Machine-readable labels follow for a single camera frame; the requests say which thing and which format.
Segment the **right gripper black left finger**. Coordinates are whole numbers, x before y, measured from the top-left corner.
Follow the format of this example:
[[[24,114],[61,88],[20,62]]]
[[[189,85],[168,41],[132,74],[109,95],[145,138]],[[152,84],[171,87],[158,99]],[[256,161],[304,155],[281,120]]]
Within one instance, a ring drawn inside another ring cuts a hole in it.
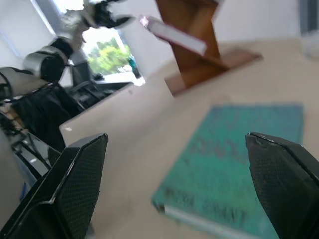
[[[99,197],[108,136],[66,147],[0,230],[0,239],[85,239]]]

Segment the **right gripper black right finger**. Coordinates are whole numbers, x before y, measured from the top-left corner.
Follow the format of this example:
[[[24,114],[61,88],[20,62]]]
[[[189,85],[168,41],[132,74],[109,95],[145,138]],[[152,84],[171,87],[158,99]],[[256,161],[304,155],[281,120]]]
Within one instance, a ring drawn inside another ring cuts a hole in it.
[[[279,239],[319,239],[319,161],[302,145],[245,136],[257,197]]]

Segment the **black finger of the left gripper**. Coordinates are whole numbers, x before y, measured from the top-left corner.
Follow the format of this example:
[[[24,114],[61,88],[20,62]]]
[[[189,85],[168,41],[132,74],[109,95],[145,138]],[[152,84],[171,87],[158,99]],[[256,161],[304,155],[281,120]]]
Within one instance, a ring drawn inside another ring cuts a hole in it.
[[[129,24],[132,20],[134,20],[134,17],[131,15],[120,16],[119,18],[116,18],[116,19],[111,18],[111,23],[109,25],[109,28],[123,27]]]

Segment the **pink book with white pages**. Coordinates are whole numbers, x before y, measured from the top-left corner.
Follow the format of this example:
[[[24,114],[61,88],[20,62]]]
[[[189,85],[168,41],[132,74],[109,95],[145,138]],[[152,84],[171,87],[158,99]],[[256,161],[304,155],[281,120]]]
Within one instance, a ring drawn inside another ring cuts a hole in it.
[[[207,44],[203,40],[165,24],[152,16],[140,16],[139,23],[157,38],[181,46],[201,56],[205,55]]]

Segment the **teal hardcover book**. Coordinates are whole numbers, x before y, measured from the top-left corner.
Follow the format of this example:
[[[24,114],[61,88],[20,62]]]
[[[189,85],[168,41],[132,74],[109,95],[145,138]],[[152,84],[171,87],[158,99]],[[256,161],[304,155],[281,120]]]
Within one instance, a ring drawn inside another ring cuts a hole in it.
[[[279,239],[257,198],[245,136],[303,141],[301,104],[214,106],[159,188],[152,204],[216,239]]]

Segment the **brown wooden bookshelf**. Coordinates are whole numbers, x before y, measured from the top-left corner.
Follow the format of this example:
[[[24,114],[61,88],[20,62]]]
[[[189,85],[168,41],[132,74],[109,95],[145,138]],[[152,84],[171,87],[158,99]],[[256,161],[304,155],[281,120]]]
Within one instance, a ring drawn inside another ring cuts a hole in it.
[[[220,54],[212,19],[222,0],[155,0],[164,23],[194,36],[208,49],[200,56],[175,43],[170,43],[179,74],[165,79],[173,95],[217,77],[230,70],[262,59],[262,55],[236,48]]]

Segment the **teal bottle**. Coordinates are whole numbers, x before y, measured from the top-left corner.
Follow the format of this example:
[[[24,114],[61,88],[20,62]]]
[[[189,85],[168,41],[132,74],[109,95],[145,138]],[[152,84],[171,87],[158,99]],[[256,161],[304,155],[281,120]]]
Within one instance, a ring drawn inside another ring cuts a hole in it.
[[[138,70],[138,66],[137,66],[137,63],[133,57],[133,55],[129,56],[128,57],[128,64],[130,65],[130,67],[132,68],[132,72],[134,74],[134,76],[138,79],[141,77],[141,74]]]

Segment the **black office chair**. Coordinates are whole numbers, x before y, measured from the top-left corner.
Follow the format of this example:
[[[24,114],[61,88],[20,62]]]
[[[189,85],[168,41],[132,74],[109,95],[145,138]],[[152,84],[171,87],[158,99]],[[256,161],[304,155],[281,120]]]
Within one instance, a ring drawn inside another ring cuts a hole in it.
[[[106,97],[93,81],[93,73],[87,61],[75,65],[69,64],[69,68],[73,83],[69,95],[81,108],[86,110]]]

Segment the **black cloth bundle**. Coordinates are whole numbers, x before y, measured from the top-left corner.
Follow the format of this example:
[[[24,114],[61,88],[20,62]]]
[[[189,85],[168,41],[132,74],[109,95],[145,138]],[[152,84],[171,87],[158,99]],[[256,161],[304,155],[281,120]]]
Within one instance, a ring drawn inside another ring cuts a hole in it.
[[[59,152],[65,148],[60,125],[83,112],[59,84],[41,88],[14,101],[11,106],[26,129]]]

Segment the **silver robot torso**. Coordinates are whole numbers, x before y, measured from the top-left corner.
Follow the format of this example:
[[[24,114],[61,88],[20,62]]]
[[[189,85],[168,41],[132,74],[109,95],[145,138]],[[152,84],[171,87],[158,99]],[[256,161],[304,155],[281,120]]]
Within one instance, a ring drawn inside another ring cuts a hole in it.
[[[0,68],[0,101],[17,96],[24,96],[49,83],[59,82],[63,70],[45,70],[38,77],[31,71],[14,67]]]

